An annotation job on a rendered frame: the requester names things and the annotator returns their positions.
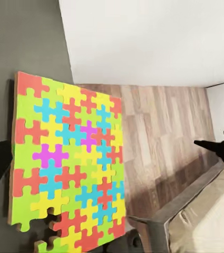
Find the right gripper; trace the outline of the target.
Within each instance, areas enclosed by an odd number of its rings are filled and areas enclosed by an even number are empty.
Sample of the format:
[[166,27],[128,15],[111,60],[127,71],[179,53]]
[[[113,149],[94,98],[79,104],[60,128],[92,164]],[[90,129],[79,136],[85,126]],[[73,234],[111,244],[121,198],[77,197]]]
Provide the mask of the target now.
[[203,147],[203,148],[206,148],[210,151],[213,151],[216,153],[217,156],[221,157],[222,155],[222,150],[223,150],[223,147],[224,147],[224,142],[222,143],[218,143],[218,142],[210,142],[210,141],[194,141],[195,144]]

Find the jigsaw puzzle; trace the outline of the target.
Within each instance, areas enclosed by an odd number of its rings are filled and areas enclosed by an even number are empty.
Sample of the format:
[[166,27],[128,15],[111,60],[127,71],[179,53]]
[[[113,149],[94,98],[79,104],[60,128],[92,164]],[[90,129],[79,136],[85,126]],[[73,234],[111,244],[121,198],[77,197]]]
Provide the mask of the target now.
[[86,253],[125,235],[121,99],[17,71],[8,223],[57,215],[33,253]]

